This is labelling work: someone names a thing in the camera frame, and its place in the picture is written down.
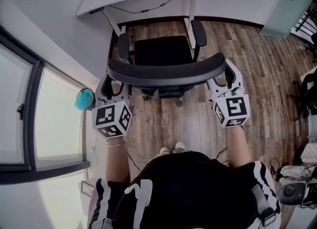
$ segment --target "black buckle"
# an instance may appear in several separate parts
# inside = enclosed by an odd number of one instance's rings
[[[276,219],[275,211],[273,208],[266,208],[261,214],[260,219],[262,220],[263,227],[267,227],[273,223]]]

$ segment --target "window pane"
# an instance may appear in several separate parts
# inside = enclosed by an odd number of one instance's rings
[[[82,159],[82,112],[74,106],[79,90],[44,69],[35,115],[37,168]]]
[[[22,121],[16,112],[24,102],[32,65],[0,45],[0,163],[20,164],[23,160]]]

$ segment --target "chair seat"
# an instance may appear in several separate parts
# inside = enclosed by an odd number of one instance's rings
[[[171,66],[193,63],[185,36],[140,40],[134,46],[135,65]]]

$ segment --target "glass door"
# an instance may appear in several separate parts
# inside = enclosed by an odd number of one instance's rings
[[[279,0],[260,34],[285,38],[311,2],[312,0]]]

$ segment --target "shoe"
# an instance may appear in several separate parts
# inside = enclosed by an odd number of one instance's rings
[[[177,142],[177,143],[175,144],[175,149],[177,149],[177,148],[186,150],[186,146],[185,146],[185,144],[184,144],[183,142]]]
[[[167,147],[162,147],[161,148],[161,150],[159,151],[159,153],[160,154],[163,154],[163,155],[165,155],[165,154],[170,154],[170,150],[169,150],[169,148],[167,148]]]

